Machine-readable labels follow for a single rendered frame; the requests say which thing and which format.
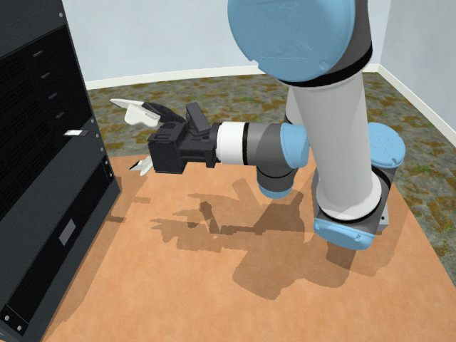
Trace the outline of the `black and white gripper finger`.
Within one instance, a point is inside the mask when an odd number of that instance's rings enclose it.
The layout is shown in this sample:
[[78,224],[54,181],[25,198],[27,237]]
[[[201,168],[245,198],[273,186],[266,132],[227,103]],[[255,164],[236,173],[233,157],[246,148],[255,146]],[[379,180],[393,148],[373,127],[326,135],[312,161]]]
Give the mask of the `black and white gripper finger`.
[[145,124],[151,128],[156,128],[158,121],[178,121],[180,115],[177,115],[169,108],[149,102],[140,102],[134,100],[111,99],[111,103],[120,108],[127,108],[125,122],[130,125]]
[[141,170],[140,176],[146,175],[153,167],[151,156],[147,156],[145,160],[136,162],[130,170]]

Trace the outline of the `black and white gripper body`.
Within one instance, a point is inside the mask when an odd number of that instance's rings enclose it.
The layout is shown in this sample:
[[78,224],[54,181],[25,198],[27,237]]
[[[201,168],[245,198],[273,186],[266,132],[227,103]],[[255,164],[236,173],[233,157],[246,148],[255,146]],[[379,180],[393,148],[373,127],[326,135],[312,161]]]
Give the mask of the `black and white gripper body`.
[[178,121],[164,122],[157,132],[151,133],[147,139],[155,173],[182,175],[187,162],[206,162],[206,168],[214,168],[216,163],[221,162],[216,156],[220,125],[221,123],[213,123],[210,132],[197,133],[193,125],[182,116]]

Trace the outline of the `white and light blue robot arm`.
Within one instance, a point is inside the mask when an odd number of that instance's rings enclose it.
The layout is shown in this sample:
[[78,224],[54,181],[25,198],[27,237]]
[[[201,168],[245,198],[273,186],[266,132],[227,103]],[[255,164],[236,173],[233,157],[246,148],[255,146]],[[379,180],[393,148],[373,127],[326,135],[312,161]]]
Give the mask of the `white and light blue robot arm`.
[[313,230],[347,249],[369,248],[405,144],[387,125],[368,123],[368,0],[228,0],[227,14],[242,53],[289,93],[283,123],[223,122],[218,160],[256,166],[261,193],[277,200],[311,146],[321,180]]

